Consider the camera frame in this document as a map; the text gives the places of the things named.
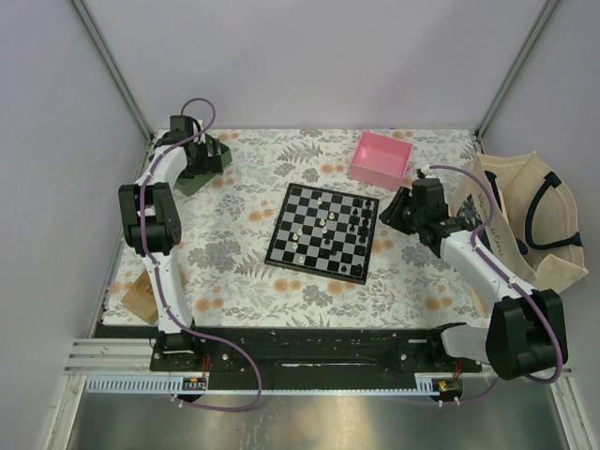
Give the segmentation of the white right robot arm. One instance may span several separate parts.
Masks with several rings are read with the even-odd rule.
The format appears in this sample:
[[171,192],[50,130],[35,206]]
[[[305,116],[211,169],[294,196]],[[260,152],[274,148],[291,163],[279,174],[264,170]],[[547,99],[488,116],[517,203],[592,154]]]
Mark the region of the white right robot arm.
[[561,297],[538,290],[502,264],[462,217],[452,217],[437,178],[401,188],[381,213],[383,224],[415,234],[422,245],[458,271],[490,309],[486,328],[453,323],[438,327],[440,339],[427,346],[428,363],[446,371],[459,358],[491,366],[503,380],[537,380],[552,369],[555,382],[568,359]]

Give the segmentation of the brown cardboard box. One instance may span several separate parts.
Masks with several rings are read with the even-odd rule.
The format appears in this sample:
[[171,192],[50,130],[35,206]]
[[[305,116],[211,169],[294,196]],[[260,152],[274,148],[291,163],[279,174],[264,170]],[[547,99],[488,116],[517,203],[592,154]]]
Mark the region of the brown cardboard box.
[[155,325],[158,322],[158,307],[146,271],[143,271],[127,289],[122,305],[148,325]]

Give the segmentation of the floral table cloth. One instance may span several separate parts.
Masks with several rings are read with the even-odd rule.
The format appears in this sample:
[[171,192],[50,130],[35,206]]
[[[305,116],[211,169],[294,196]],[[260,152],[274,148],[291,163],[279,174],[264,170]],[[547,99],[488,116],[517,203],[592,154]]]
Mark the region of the floral table cloth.
[[430,328],[482,326],[457,272],[413,236],[378,226],[365,285],[269,266],[264,257],[287,186],[392,192],[352,180],[358,129],[218,129],[232,164],[192,196],[177,194],[179,270],[204,326]]

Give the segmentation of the pink plastic tray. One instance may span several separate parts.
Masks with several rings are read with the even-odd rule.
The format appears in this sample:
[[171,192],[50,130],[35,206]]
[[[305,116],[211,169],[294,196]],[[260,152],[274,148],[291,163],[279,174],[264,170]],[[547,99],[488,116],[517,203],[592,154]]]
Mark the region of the pink plastic tray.
[[412,150],[411,143],[365,131],[348,175],[356,181],[397,191],[404,181]]

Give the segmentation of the black white chess board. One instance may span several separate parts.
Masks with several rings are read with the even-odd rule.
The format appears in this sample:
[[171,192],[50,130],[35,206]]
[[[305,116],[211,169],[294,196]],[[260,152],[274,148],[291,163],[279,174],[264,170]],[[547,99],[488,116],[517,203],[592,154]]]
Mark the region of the black white chess board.
[[372,197],[291,183],[264,262],[364,285],[378,209]]

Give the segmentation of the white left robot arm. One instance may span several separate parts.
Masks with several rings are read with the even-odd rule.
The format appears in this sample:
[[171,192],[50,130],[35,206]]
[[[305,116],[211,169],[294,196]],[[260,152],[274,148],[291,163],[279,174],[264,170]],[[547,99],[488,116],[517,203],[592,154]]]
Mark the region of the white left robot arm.
[[157,304],[154,352],[183,370],[201,364],[203,347],[190,334],[194,320],[178,268],[182,226],[173,189],[189,195],[230,162],[227,146],[207,135],[199,121],[179,113],[170,118],[170,129],[156,142],[142,175],[118,189],[126,243],[141,257]]

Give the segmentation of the green plastic tray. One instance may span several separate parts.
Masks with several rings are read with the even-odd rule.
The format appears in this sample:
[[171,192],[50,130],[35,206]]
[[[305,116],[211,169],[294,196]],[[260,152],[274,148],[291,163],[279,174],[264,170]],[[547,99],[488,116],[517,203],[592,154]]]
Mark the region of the green plastic tray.
[[175,182],[175,186],[186,196],[193,195],[218,174],[223,174],[233,161],[230,147],[219,139],[207,138],[200,147],[206,148],[207,161],[199,168],[186,168]]

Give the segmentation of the cream canvas tote bag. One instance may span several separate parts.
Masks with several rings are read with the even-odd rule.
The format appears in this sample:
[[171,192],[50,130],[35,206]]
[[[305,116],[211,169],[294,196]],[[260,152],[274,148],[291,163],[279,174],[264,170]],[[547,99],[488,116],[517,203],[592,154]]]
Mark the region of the cream canvas tote bag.
[[508,269],[536,289],[556,293],[588,274],[573,194],[539,156],[479,154],[470,172],[485,185],[494,204],[464,177],[450,208],[473,227],[492,217],[481,241]]

